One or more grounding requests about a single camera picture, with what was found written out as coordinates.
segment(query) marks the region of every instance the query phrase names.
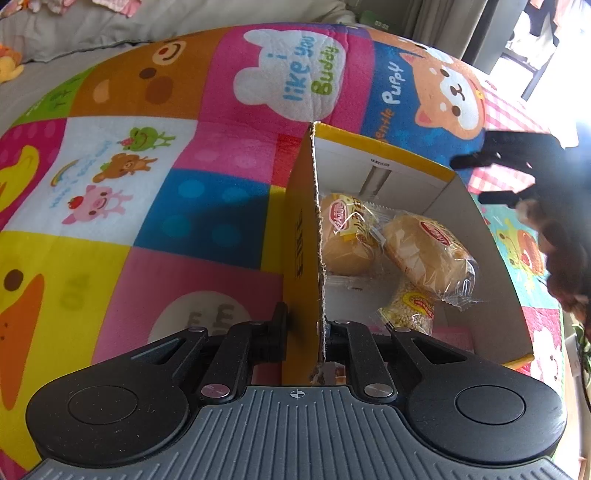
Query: packaged bread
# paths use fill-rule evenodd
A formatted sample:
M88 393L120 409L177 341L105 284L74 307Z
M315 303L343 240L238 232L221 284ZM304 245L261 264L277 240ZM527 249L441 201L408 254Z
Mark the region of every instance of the packaged bread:
M390 303L378 310L388 330L407 327L426 335L433 332L433 312L431 299L404 276Z
M331 193L320 202L322 260L334 275L364 275L372 269L379 248L370 234L374 214L358 199Z
M381 232L384 252L419 290L460 308L471 302L476 262L446 227L398 212Z

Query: plush toy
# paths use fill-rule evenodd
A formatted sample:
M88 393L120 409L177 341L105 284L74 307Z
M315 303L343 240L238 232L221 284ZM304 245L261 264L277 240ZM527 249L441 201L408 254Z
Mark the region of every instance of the plush toy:
M0 83L15 79L21 74L25 68L20 65L21 59L20 53L0 45Z

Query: cardboard box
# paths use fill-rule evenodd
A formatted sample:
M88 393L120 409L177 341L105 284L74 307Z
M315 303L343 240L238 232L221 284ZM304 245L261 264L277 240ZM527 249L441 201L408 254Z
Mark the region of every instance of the cardboard box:
M290 331L283 384L306 384L323 360L317 322L366 323L386 305L398 278L367 280L360 290L325 284L320 255L320 192L375 195L375 203L433 218L448 227L479 266L475 297L460 312L441 304L436 326L466 327L475 352L519 367L533 360L530 334L508 271L480 211L451 170L387 143L315 123L304 137L285 195L284 290Z

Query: bread roll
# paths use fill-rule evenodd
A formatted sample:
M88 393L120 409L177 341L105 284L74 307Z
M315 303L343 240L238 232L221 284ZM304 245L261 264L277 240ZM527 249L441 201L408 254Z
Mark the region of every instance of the bread roll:
M404 212L388 222L382 233L387 256L420 290L443 300L472 293L474 260L443 225Z
M373 266L377 246L369 235L372 214L353 197L332 193L320 202L322 261L334 275L357 276Z

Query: blue square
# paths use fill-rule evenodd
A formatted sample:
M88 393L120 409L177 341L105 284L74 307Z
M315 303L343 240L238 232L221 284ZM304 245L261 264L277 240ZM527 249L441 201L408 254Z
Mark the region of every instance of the blue square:
M258 270L268 197L264 183L174 168L134 245Z

